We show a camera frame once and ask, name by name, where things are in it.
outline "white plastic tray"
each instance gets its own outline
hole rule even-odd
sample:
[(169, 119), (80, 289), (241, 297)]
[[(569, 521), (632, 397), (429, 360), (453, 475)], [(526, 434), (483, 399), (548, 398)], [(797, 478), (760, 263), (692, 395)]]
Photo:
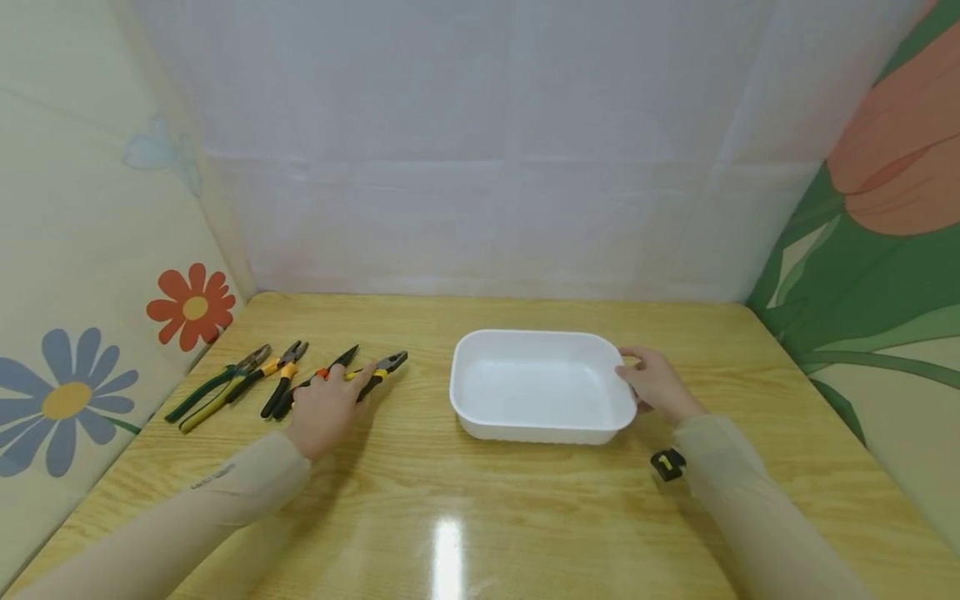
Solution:
[(482, 440), (605, 444), (636, 415), (620, 364), (590, 333), (482, 329), (453, 353), (450, 403)]

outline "white wall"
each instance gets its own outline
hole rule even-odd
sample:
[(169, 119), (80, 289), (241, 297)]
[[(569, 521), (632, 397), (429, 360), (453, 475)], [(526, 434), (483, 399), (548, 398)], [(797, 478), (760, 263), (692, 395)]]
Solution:
[(261, 288), (741, 300), (921, 0), (134, 0)]

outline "butterfly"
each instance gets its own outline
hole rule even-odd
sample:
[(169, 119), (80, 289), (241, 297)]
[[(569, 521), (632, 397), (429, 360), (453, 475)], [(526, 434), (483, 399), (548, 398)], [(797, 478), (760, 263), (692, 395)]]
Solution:
[(130, 138), (123, 161), (133, 169), (176, 171), (187, 189), (200, 198), (204, 180), (197, 167), (190, 136), (181, 133), (180, 138), (172, 137), (162, 114), (150, 119), (150, 133), (138, 133)]

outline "table surface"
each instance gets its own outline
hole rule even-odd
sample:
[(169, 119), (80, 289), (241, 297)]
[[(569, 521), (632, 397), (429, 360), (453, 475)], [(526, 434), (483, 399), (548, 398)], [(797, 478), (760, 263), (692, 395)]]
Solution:
[[(300, 377), (357, 343), (358, 362), (402, 348), (410, 360), (304, 492), (228, 540), (176, 597), (742, 595), (684, 480), (663, 484), (647, 464), (670, 445), (659, 416), (603, 446), (484, 442), (460, 428), (450, 362), (457, 341), (482, 328), (588, 331), (661, 349), (877, 597), (960, 597), (960, 562), (742, 306), (275, 293), (250, 302), (158, 415), (263, 343), (308, 340)], [(151, 420), (14, 589), (281, 427), (257, 415), (275, 381), (188, 436)]]

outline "black number tag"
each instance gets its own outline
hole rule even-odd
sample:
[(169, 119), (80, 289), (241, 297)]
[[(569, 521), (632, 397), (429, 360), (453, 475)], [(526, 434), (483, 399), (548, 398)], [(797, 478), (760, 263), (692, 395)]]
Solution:
[(660, 479), (673, 481), (684, 476), (683, 467), (686, 467), (686, 459), (677, 450), (667, 448), (651, 456), (650, 464), (657, 470)]

